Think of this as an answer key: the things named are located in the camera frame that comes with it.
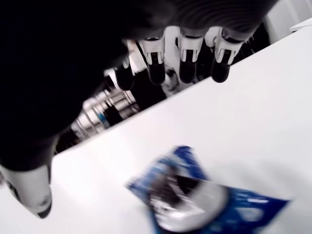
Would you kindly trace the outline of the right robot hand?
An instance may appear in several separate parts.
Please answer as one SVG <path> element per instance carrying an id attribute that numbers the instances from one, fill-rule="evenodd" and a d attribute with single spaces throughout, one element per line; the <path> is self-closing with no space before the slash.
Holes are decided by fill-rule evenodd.
<path id="1" fill-rule="evenodd" d="M 191 82 L 202 40 L 220 27 L 211 75 L 224 82 L 234 57 L 274 0 L 3 0 L 0 3 L 0 171 L 38 218 L 52 207 L 51 167 L 61 132 L 140 40 L 150 80 L 164 79 L 164 30 L 180 29 L 180 78 Z"/>

